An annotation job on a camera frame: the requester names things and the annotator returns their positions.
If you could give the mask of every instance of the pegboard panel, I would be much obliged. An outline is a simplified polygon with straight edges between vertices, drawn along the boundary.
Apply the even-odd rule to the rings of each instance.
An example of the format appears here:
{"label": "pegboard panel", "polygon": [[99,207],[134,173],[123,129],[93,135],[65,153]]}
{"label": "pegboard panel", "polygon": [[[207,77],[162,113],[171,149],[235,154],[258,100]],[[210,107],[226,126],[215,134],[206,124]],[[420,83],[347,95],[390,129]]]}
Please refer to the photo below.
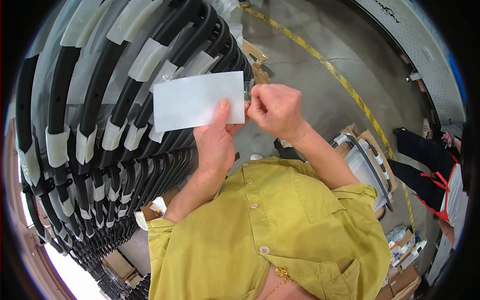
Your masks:
{"label": "pegboard panel", "polygon": [[465,121],[448,49],[423,12],[410,0],[354,0],[401,46],[417,69],[442,125]]}

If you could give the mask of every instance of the clear plastic bag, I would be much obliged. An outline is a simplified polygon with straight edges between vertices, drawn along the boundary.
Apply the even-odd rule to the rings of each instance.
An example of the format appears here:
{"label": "clear plastic bag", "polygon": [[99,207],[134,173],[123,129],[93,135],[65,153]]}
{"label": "clear plastic bag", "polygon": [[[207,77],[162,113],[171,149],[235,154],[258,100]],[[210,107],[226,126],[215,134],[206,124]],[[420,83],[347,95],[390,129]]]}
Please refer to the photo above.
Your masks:
{"label": "clear plastic bag", "polygon": [[396,226],[395,228],[393,228],[392,231],[390,231],[389,233],[387,233],[387,235],[385,236],[387,238],[387,242],[399,242],[403,239],[403,237],[405,236],[405,233],[407,232],[407,228],[403,225],[398,225]]}

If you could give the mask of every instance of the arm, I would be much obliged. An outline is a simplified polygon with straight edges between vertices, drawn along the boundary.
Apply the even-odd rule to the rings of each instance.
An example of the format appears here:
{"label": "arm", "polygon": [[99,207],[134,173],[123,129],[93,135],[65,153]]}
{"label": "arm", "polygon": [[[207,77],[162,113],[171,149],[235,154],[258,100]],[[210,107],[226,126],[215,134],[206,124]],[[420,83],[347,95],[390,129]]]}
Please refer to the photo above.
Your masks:
{"label": "arm", "polygon": [[178,223],[189,213],[213,199],[228,170],[235,162],[232,135],[243,124],[227,125],[230,104],[222,99],[212,125],[193,130],[198,149],[198,169],[185,187],[172,199],[164,219]]}
{"label": "arm", "polygon": [[251,95],[250,118],[302,152],[329,189],[359,183],[347,162],[303,119],[300,91],[280,84],[258,84]]}
{"label": "arm", "polygon": [[461,153],[462,142],[459,139],[455,138],[453,140],[453,144],[455,145],[455,148],[458,150],[458,153]]}
{"label": "arm", "polygon": [[304,138],[293,142],[292,146],[305,155],[318,178],[331,190],[360,183],[343,157],[308,123],[305,124]]}
{"label": "arm", "polygon": [[450,244],[455,245],[455,239],[453,235],[453,227],[450,226],[446,221],[438,219],[438,224],[440,225],[440,230],[447,237]]}

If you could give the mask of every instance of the plastic bag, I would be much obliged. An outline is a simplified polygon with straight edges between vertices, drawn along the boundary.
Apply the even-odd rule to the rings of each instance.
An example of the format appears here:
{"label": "plastic bag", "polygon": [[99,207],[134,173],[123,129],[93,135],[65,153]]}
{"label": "plastic bag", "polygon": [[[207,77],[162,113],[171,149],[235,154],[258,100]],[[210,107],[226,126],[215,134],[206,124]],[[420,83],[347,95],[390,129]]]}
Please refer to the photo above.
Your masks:
{"label": "plastic bag", "polygon": [[407,232],[407,228],[405,226],[398,225],[395,228],[393,228],[392,231],[387,233],[387,235],[385,237],[387,238],[388,243],[390,243],[391,241],[396,243],[396,242],[399,242],[403,239],[406,232]]}
{"label": "plastic bag", "polygon": [[206,0],[215,9],[216,13],[226,22],[230,20],[230,13],[237,7],[237,0]]}

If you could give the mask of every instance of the black pants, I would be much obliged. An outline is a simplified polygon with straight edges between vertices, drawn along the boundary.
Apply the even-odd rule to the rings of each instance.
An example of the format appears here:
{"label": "black pants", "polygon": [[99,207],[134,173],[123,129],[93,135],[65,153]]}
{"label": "black pants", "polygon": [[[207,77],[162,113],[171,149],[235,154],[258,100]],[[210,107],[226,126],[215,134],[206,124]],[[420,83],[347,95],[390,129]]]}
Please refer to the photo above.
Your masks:
{"label": "black pants", "polygon": [[[399,130],[396,136],[400,153],[426,165],[433,173],[439,172],[448,181],[455,161],[440,144],[406,130]],[[414,190],[428,207],[436,212],[440,211],[445,194],[444,189],[430,178],[420,176],[422,172],[414,167],[390,159],[388,163],[395,176]]]}
{"label": "black pants", "polygon": [[273,145],[275,146],[275,149],[278,151],[278,153],[280,153],[280,158],[298,159],[303,161],[303,159],[300,158],[297,151],[295,151],[293,147],[287,147],[287,148],[282,147],[282,144],[278,139],[275,139],[275,141],[273,142]]}

